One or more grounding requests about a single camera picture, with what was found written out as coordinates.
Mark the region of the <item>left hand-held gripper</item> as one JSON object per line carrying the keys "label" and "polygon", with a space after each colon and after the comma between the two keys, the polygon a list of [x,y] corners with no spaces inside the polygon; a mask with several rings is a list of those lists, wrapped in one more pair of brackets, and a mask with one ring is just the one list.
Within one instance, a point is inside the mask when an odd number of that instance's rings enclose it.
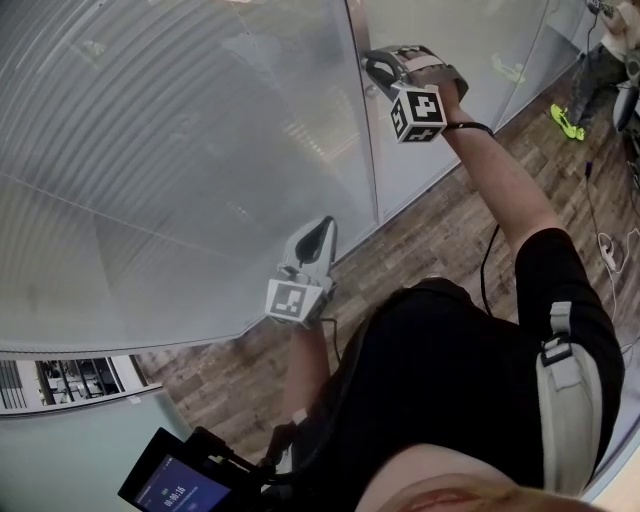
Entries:
{"label": "left hand-held gripper", "polygon": [[306,329],[320,318],[335,288],[330,270],[335,259],[337,234],[336,220],[326,216],[297,242],[296,247],[287,246],[276,275],[268,282],[267,316]]}

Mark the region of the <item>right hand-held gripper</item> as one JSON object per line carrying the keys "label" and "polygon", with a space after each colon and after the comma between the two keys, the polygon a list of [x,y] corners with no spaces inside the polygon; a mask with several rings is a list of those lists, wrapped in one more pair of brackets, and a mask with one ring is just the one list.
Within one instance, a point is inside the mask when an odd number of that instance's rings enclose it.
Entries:
{"label": "right hand-held gripper", "polygon": [[[435,55],[420,45],[369,49],[364,51],[362,57],[364,71],[382,93],[390,96],[390,117],[397,142],[429,143],[448,125],[439,91],[440,85],[417,87],[404,81],[406,68],[398,53],[407,49]],[[469,86],[454,66],[447,65],[454,76],[452,82],[458,89],[458,96],[462,99]]]}

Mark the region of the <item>person's right hand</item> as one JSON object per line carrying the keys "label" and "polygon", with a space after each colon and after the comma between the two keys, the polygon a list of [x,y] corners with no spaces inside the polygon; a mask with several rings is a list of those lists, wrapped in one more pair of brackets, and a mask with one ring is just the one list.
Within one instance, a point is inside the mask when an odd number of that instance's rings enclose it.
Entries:
{"label": "person's right hand", "polygon": [[435,55],[407,49],[398,53],[398,58],[406,68],[407,84],[425,87],[427,85],[442,85],[454,80],[450,67]]}

